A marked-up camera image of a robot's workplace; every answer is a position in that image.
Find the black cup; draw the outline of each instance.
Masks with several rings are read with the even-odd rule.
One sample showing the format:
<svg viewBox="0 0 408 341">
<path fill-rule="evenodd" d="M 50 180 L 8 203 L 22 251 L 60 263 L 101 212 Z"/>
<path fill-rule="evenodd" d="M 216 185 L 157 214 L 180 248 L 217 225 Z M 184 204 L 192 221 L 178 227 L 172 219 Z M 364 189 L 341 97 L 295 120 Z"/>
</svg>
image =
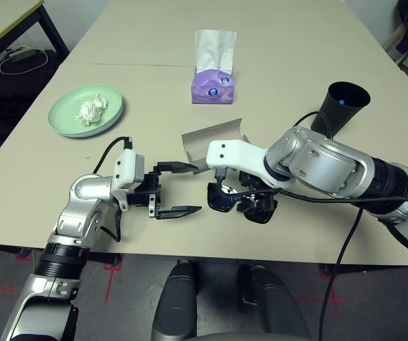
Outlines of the black cup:
<svg viewBox="0 0 408 341">
<path fill-rule="evenodd" d="M 340 129 L 363 107 L 370 103 L 370 95 L 362 87 L 349 82 L 331 84 L 320 111 L 327 115 L 331 124 L 332 135 Z M 311 130 L 326 135 L 326 124 L 316 116 Z"/>
</svg>

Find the silver robot arm segment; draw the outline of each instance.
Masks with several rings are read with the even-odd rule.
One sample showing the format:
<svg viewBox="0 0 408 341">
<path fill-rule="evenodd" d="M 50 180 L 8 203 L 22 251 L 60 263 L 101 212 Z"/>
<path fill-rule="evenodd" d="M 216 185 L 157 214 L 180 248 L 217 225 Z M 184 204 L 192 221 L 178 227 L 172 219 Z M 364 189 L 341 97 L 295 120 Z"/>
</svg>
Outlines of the silver robot arm segment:
<svg viewBox="0 0 408 341">
<path fill-rule="evenodd" d="M 354 148 L 295 126 L 268 149 L 244 141 L 213 141 L 210 168 L 234 168 L 259 177 L 272 188 L 297 179 L 335 198 L 408 196 L 408 167 L 386 163 Z M 408 202 L 357 204 L 384 223 L 408 248 Z"/>
<path fill-rule="evenodd" d="M 100 231 L 108 205 L 128 209 L 130 186 L 144 178 L 144 157 L 124 149 L 114 176 L 78 178 L 68 204 L 60 213 L 35 271 L 19 294 L 1 337 L 2 341 L 73 340 L 78 309 L 71 304 L 80 287 L 80 274 Z"/>
</svg>

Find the green plate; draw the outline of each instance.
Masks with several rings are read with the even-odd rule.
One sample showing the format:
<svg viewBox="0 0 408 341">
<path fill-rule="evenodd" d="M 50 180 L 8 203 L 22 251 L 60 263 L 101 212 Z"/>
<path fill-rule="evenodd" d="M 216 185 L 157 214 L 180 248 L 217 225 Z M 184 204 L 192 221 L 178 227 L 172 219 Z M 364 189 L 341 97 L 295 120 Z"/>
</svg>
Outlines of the green plate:
<svg viewBox="0 0 408 341">
<path fill-rule="evenodd" d="M 82 103 L 94 99 L 96 94 L 107 100 L 107 108 L 98 122 L 85 126 L 76 121 L 76 116 Z M 54 103 L 48 114 L 48 123 L 60 135 L 87 137 L 113 125 L 122 113 L 122 106 L 122 95 L 117 89 L 106 84 L 89 84 L 70 91 Z"/>
</svg>

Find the sunglasses lens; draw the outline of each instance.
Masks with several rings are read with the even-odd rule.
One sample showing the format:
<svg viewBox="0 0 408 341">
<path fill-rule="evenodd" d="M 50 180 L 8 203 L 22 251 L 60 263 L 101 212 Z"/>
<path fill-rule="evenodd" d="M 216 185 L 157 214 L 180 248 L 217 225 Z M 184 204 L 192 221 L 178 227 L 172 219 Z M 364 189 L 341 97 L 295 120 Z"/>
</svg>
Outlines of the sunglasses lens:
<svg viewBox="0 0 408 341">
<path fill-rule="evenodd" d="M 229 212 L 237 202 L 236 198 L 228 197 L 222 191 L 220 185 L 209 183 L 207 186 L 207 203 L 210 208 L 220 211 Z"/>
</svg>

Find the power adapter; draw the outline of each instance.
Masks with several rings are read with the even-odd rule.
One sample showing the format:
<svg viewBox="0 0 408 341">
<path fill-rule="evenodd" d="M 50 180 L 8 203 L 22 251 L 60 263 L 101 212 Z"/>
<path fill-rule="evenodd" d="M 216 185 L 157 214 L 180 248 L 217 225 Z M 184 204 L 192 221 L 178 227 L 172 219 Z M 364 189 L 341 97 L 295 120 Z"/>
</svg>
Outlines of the power adapter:
<svg viewBox="0 0 408 341">
<path fill-rule="evenodd" d="M 11 62 L 17 63 L 20 62 L 21 60 L 32 57 L 35 54 L 36 51 L 32 48 L 23 48 L 22 50 L 9 53 L 9 59 Z"/>
</svg>

